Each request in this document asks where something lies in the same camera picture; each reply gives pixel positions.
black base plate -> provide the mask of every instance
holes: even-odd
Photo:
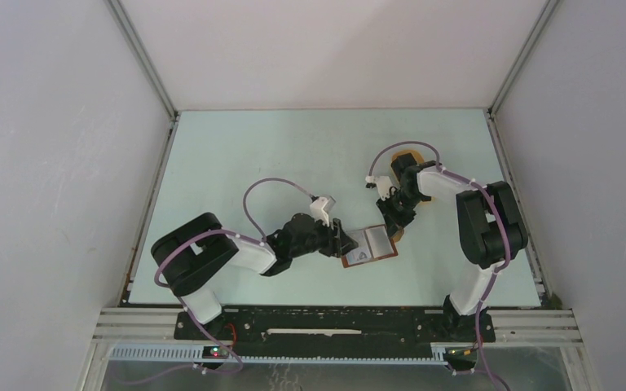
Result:
[[[263,305],[225,306],[223,315],[208,323],[219,340],[231,340],[228,323],[236,329],[234,350],[239,355],[296,358],[431,358],[431,342],[476,341],[471,335],[444,336],[434,326],[442,311],[434,307],[292,307]],[[493,342],[490,316],[482,318],[482,338]],[[176,340],[204,340],[188,314],[179,313]],[[272,334],[269,329],[344,329],[359,334]]]

metal grate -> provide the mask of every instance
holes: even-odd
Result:
[[[247,363],[306,363],[306,364],[395,364],[431,365],[444,364],[445,348],[432,348],[432,358],[296,358],[241,356]],[[202,358],[202,345],[117,345],[109,354],[109,360],[158,361],[158,362],[222,362],[214,358]]]

white tabletop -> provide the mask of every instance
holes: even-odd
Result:
[[[183,112],[177,132],[131,303],[177,302],[169,289],[153,283],[157,264],[150,248],[196,216],[212,212],[227,229],[258,237],[241,198],[260,178],[287,178],[314,194],[333,196],[332,215],[347,231],[383,223],[377,193],[365,188],[364,178],[373,157],[392,143],[431,143],[451,171],[480,183],[502,180],[478,109]],[[433,159],[431,151],[417,150]],[[379,160],[376,174],[390,172],[393,152]],[[295,213],[307,213],[309,203],[292,187],[269,182],[251,193],[249,210],[270,234]],[[465,262],[454,211],[439,203],[420,205],[397,249],[397,257],[347,269],[339,259],[309,254],[275,277],[225,266],[208,285],[223,304],[442,305]],[[498,278],[489,304],[540,304],[524,252]]]

gray wall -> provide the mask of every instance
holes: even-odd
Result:
[[[553,286],[626,389],[626,2],[564,1],[498,124]]]
[[[75,387],[168,129],[102,0],[0,2],[0,390]]]

white wall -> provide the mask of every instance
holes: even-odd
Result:
[[[485,108],[545,0],[124,4],[179,109]]]
[[[626,389],[626,2],[562,2],[498,123],[555,290]]]
[[[0,2],[0,390],[75,387],[168,129],[104,2]]]

